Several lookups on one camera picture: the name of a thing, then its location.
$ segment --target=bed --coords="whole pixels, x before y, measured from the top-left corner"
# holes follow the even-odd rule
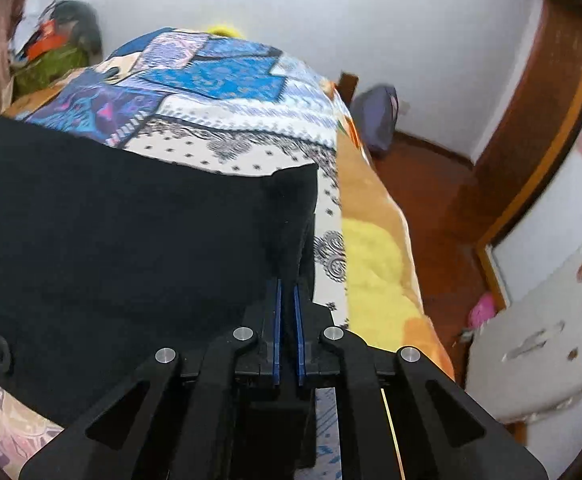
[[[317,164],[314,301],[372,346],[420,348],[451,377],[424,314],[408,227],[370,167],[335,85],[274,47],[177,28],[20,98],[6,116],[201,171],[265,176]],[[338,475],[334,394],[317,397],[318,463]],[[0,387],[0,469],[17,478],[62,428]]]

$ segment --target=wall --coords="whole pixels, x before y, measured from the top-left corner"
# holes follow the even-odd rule
[[[38,0],[45,5],[50,0]],[[105,53],[163,26],[231,23],[301,57],[324,75],[360,75],[360,89],[398,88],[398,127],[475,158],[515,81],[537,0],[85,0]]]
[[[512,301],[548,277],[582,243],[582,134],[548,188],[493,256]],[[582,400],[528,427],[529,450],[556,479],[582,449]]]

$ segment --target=purple bag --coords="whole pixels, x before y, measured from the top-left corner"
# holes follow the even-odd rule
[[[353,99],[351,117],[370,152],[386,153],[391,147],[398,119],[395,86],[378,85]]]

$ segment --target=black garment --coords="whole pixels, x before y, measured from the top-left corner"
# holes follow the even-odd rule
[[[212,174],[0,118],[0,385],[66,426],[157,349],[292,282],[316,166]]]

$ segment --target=black button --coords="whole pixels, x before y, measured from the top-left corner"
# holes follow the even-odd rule
[[[10,371],[12,364],[13,358],[11,357],[8,342],[0,335],[0,371],[3,374],[7,374]]]

